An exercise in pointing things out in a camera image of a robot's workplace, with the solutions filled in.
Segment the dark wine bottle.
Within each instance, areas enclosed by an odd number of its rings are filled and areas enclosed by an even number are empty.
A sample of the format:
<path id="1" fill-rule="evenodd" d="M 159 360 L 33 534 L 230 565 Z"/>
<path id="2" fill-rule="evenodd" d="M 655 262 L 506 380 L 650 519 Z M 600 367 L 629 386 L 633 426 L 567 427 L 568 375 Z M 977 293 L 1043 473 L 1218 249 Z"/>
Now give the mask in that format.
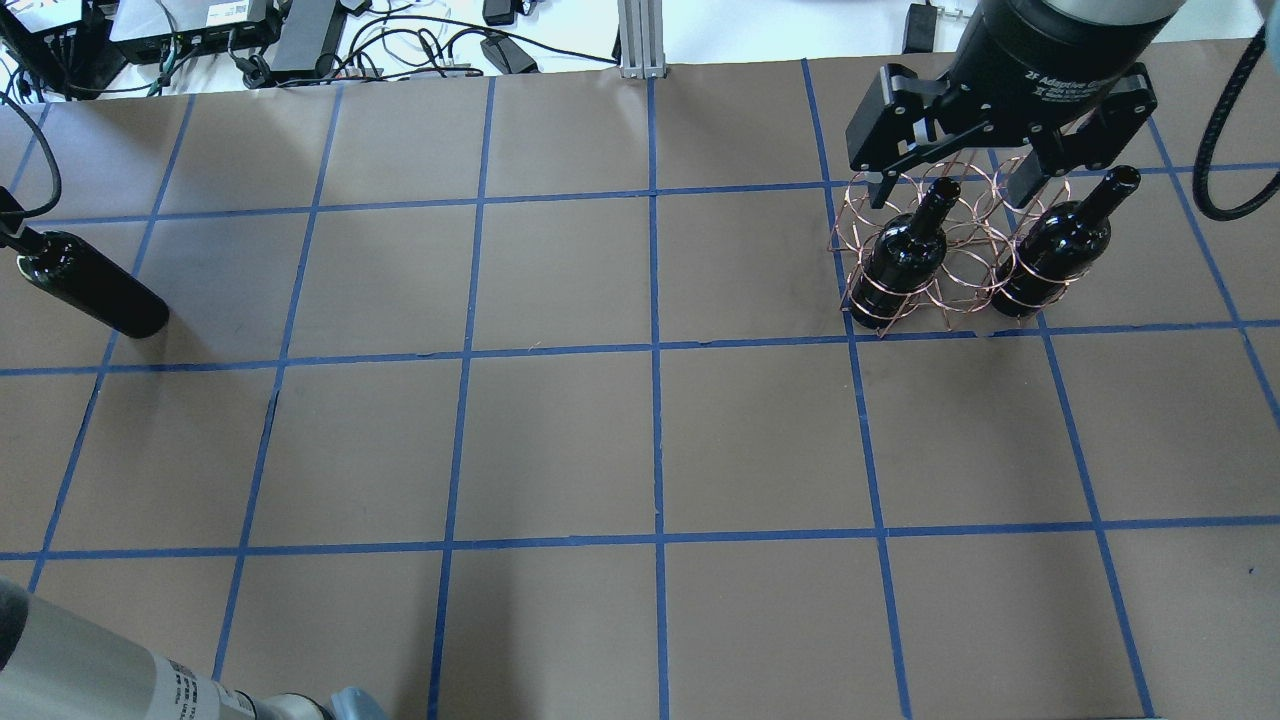
<path id="1" fill-rule="evenodd" d="M 170 319 L 159 295 L 77 234 L 26 229 L 5 243 L 32 286 L 127 337 L 148 338 Z"/>
<path id="2" fill-rule="evenodd" d="M 893 218 L 873 243 L 851 290 L 850 314 L 859 325 L 884 331 L 908 311 L 941 268 L 947 252 L 943 223 L 961 197 L 961 184 L 936 179 L 916 209 Z"/>

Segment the dark wine bottle in basket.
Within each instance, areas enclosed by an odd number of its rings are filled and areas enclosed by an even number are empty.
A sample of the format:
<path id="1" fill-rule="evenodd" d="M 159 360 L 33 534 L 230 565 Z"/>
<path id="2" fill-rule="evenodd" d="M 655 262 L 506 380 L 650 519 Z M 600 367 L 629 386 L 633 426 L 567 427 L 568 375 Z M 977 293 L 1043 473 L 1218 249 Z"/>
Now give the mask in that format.
<path id="1" fill-rule="evenodd" d="M 936 179 L 916 209 L 893 218 L 873 243 L 851 290 L 850 314 L 859 325 L 884 331 L 908 311 L 941 268 L 947 252 L 943 223 L 961 197 L 961 184 Z"/>

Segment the black power adapter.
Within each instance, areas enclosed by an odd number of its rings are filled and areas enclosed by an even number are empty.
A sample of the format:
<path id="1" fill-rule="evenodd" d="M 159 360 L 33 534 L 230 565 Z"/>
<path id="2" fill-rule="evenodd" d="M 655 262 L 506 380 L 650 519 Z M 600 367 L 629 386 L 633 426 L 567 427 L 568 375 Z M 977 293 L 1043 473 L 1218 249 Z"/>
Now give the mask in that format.
<path id="1" fill-rule="evenodd" d="M 269 61 L 270 77 L 275 82 L 319 79 L 326 73 L 323 63 L 333 60 L 344 24 L 340 1 L 291 1 Z"/>

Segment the aluminium frame post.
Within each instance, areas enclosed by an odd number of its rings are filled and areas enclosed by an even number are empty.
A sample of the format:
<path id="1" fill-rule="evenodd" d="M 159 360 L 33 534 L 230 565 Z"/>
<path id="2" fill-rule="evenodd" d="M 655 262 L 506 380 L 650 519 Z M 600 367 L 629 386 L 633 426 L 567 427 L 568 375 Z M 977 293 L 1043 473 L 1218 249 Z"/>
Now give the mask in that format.
<path id="1" fill-rule="evenodd" d="M 617 1 L 620 74 L 626 79 L 659 79 L 668 74 L 663 10 L 658 0 Z"/>

